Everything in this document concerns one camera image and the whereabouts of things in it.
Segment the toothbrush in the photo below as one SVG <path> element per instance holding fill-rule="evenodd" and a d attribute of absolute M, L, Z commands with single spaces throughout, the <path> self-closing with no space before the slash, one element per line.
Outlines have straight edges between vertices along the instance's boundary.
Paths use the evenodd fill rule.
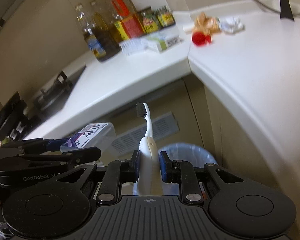
<path fill-rule="evenodd" d="M 146 119 L 147 131 L 139 144 L 140 172 L 137 182 L 138 195 L 163 195 L 159 154 L 154 141 L 150 110 L 146 103 L 137 103 L 137 116 Z"/>

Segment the white tissue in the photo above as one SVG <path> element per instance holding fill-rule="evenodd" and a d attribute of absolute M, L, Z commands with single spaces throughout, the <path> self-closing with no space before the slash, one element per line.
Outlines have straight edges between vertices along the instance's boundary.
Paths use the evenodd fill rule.
<path fill-rule="evenodd" d="M 241 19 L 236 17 L 219 19 L 219 28 L 225 33 L 234 34 L 244 29 Z"/>

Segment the barcode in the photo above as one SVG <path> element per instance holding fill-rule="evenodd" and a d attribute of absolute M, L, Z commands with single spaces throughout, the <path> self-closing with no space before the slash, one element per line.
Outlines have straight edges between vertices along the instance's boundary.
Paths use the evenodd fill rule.
<path fill-rule="evenodd" d="M 168 47 L 171 47 L 177 43 L 179 43 L 179 37 L 175 37 L 173 39 L 167 40 Z"/>

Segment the ribbed black surface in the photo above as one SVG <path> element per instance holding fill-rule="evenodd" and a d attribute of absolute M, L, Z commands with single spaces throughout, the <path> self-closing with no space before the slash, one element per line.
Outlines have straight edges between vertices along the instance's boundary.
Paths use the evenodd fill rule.
<path fill-rule="evenodd" d="M 61 239 L 235 240 L 239 238 L 229 236 L 216 228 L 200 207 L 184 205 L 177 196 L 123 196 L 118 204 L 99 207 L 86 225 Z M 278 240 L 288 240 L 288 238 L 282 236 Z"/>

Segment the white label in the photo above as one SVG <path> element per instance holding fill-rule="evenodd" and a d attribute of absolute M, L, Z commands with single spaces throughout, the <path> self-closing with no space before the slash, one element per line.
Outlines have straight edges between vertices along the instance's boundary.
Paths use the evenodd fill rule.
<path fill-rule="evenodd" d="M 75 140 L 75 144 L 77 145 L 77 148 L 81 149 L 89 141 L 91 141 L 92 138 L 94 138 L 105 126 L 107 123 L 94 123 L 94 124 L 88 124 L 85 128 L 83 128 L 79 133 L 82 133 L 77 140 Z"/>

